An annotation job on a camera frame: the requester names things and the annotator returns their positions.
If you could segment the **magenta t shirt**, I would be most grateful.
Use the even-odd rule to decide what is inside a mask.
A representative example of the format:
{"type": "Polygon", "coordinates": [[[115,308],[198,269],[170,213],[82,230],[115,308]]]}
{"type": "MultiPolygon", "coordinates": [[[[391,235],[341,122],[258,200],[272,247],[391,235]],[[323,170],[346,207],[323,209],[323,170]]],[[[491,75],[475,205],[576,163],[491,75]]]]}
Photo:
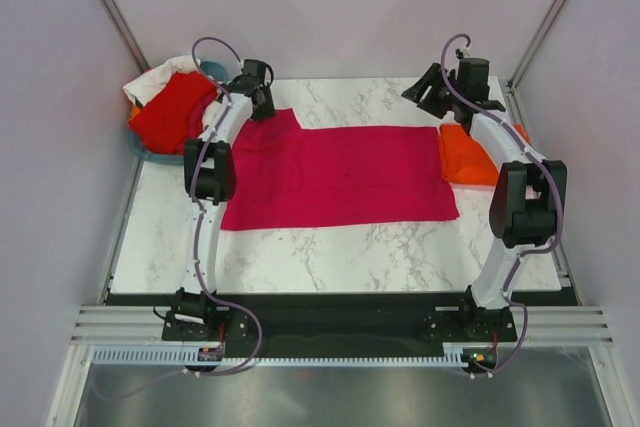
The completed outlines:
{"type": "Polygon", "coordinates": [[[458,218],[434,127],[305,129],[293,110],[249,121],[232,147],[227,231],[458,218]]]}

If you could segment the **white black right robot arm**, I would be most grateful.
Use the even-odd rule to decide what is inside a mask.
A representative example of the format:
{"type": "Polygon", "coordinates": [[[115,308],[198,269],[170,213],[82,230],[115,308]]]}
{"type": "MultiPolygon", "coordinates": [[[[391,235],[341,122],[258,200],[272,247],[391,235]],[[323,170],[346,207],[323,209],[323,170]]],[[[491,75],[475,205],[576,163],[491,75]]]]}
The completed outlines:
{"type": "Polygon", "coordinates": [[[505,106],[490,99],[488,77],[486,59],[462,58],[452,70],[434,63],[402,94],[439,119],[452,114],[498,171],[489,207],[489,254],[457,309],[428,312],[427,333],[434,340],[515,340],[512,292],[522,263],[553,250],[563,226],[566,165],[530,146],[505,106]]]}

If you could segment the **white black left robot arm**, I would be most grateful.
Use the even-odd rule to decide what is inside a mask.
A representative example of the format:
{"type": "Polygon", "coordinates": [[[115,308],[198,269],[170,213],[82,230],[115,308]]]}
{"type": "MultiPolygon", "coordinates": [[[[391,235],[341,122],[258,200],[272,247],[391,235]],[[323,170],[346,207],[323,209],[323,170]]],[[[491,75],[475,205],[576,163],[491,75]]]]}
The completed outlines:
{"type": "Polygon", "coordinates": [[[184,185],[193,205],[192,246],[182,286],[171,297],[164,315],[165,341],[217,341],[247,338],[257,320],[246,307],[217,297],[216,253],[222,220],[236,191],[232,144],[249,121],[275,116],[271,94],[272,67],[247,59],[230,83],[219,86],[220,111],[199,137],[184,147],[184,185]]]}

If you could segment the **teal laundry basket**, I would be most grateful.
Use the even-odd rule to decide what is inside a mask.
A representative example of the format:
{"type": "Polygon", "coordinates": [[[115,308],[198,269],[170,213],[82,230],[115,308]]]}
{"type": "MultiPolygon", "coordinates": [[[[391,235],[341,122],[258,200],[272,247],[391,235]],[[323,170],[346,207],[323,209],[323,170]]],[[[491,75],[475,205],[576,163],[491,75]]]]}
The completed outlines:
{"type": "MultiPolygon", "coordinates": [[[[201,74],[202,76],[206,77],[208,75],[205,74],[205,72],[202,70],[201,67],[196,66],[197,68],[197,72],[199,74],[201,74]]],[[[206,129],[206,127],[208,127],[212,120],[214,115],[217,113],[217,111],[219,110],[219,107],[216,106],[214,104],[214,101],[212,101],[205,109],[202,121],[203,121],[203,131],[206,129]]],[[[149,162],[154,162],[154,163],[159,163],[159,164],[165,164],[165,165],[180,165],[183,163],[183,155],[160,155],[160,154],[153,154],[150,151],[147,151],[143,144],[142,141],[139,139],[139,137],[130,129],[129,125],[128,128],[130,130],[130,134],[129,134],[129,144],[130,147],[132,149],[132,151],[135,153],[136,156],[138,156],[139,158],[145,160],[145,161],[149,161],[149,162]]]]}

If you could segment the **folded orange t shirt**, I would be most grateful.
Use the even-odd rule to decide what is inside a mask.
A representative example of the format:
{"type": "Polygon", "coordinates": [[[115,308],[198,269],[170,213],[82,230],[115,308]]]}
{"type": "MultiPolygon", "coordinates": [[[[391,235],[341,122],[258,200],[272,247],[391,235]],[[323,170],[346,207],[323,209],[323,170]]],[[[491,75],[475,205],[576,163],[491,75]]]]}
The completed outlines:
{"type": "Polygon", "coordinates": [[[495,187],[499,170],[485,149],[458,124],[439,127],[438,147],[445,181],[470,187],[495,187]]]}

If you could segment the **red t shirt in basket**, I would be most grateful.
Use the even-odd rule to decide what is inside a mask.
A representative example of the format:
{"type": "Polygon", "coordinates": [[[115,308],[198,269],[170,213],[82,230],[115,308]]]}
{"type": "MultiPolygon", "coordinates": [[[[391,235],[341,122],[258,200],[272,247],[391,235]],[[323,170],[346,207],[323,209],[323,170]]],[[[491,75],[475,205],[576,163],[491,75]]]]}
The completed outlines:
{"type": "Polygon", "coordinates": [[[175,73],[128,125],[147,151],[183,155],[185,141],[203,132],[205,109],[217,96],[216,87],[198,72],[175,73]]]}

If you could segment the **white black t shirt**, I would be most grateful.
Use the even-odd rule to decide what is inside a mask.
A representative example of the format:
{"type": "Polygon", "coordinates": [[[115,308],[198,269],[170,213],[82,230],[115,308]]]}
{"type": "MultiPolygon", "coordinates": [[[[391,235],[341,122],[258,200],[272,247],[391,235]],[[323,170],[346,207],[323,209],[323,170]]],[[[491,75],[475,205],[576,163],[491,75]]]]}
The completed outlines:
{"type": "Polygon", "coordinates": [[[214,78],[217,82],[226,83],[229,81],[227,70],[217,62],[199,58],[193,61],[190,55],[172,57],[123,86],[123,92],[132,105],[127,123],[130,124],[144,106],[166,87],[174,74],[197,72],[196,66],[201,67],[206,75],[214,78]]]}

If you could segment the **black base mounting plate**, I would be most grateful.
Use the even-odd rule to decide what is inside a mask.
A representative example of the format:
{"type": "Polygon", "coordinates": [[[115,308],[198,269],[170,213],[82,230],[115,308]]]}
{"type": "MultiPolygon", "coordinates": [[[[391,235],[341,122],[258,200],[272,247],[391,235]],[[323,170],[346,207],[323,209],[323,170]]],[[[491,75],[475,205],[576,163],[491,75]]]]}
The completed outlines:
{"type": "MultiPolygon", "coordinates": [[[[107,306],[149,307],[164,326],[174,294],[111,294],[107,306]]],[[[223,301],[246,307],[257,320],[247,338],[223,343],[238,357],[256,351],[259,357],[298,355],[434,355],[447,343],[506,344],[512,341],[453,342],[434,340],[427,333],[428,312],[455,310],[464,293],[364,294],[228,294],[223,301]]],[[[574,307],[574,292],[518,292],[516,309],[574,307]]]]}

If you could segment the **right aluminium corner post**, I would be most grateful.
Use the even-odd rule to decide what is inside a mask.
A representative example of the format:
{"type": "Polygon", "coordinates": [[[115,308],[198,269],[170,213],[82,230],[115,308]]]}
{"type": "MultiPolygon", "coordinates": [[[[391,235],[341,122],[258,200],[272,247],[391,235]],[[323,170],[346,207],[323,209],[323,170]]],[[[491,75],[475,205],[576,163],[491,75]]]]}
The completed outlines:
{"type": "Polygon", "coordinates": [[[540,23],[538,24],[534,35],[528,42],[524,53],[516,64],[515,70],[506,81],[506,86],[510,93],[514,93],[518,86],[524,80],[529,68],[531,67],[536,55],[550,35],[553,27],[559,20],[565,7],[570,0],[552,0],[545,11],[540,23]]]}

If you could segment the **aluminium corner post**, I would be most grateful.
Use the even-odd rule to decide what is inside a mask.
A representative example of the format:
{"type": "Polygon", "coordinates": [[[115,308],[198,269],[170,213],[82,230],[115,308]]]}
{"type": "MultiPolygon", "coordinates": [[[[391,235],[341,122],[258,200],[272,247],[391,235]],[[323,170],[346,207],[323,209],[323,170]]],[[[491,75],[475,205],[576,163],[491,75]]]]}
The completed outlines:
{"type": "Polygon", "coordinates": [[[518,86],[524,80],[529,68],[531,67],[536,55],[550,35],[553,27],[559,20],[565,7],[570,0],[552,0],[545,11],[540,23],[538,24],[534,35],[528,42],[524,53],[516,64],[515,70],[506,81],[506,86],[510,93],[514,93],[518,86]]]}
{"type": "Polygon", "coordinates": [[[140,72],[147,70],[149,68],[149,63],[143,54],[125,16],[119,8],[117,1],[99,0],[99,2],[138,70],[140,72]]]}

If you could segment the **left aluminium corner post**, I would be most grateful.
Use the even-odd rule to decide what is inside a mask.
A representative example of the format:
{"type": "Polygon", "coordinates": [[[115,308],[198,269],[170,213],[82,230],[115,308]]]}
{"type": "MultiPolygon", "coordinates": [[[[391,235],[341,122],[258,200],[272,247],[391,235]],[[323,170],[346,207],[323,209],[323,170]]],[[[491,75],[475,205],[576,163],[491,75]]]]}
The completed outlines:
{"type": "Polygon", "coordinates": [[[125,16],[119,8],[117,1],[99,0],[99,2],[138,70],[140,72],[147,70],[149,68],[149,63],[143,54],[125,16]]]}

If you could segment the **aluminium frame rail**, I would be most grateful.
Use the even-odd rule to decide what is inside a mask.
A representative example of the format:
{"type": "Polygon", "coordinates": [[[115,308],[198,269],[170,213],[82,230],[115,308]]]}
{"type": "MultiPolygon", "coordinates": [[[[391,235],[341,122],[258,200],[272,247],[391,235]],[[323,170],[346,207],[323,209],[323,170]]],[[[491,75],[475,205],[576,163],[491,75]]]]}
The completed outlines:
{"type": "MultiPolygon", "coordinates": [[[[604,313],[597,307],[530,307],[513,313],[526,347],[610,346],[613,344],[604,313]]],[[[163,326],[149,307],[86,306],[80,309],[71,334],[73,345],[161,342],[163,326]]]]}

